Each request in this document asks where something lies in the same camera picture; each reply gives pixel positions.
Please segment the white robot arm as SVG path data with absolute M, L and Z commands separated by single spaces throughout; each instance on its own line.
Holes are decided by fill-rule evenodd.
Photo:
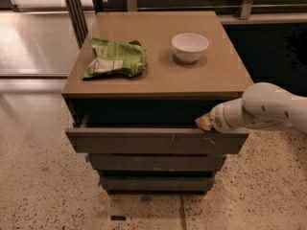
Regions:
M 289 127 L 307 132 L 307 98 L 272 83 L 258 82 L 249 86 L 241 98 L 217 104 L 195 122 L 203 130 L 221 133 Z

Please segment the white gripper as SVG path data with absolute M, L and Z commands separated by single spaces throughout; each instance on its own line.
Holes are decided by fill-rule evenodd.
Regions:
M 195 120 L 198 128 L 211 130 L 213 127 L 221 132 L 228 133 L 243 127 L 243 104 L 241 100 L 232 100 L 219 103 L 212 110 Z

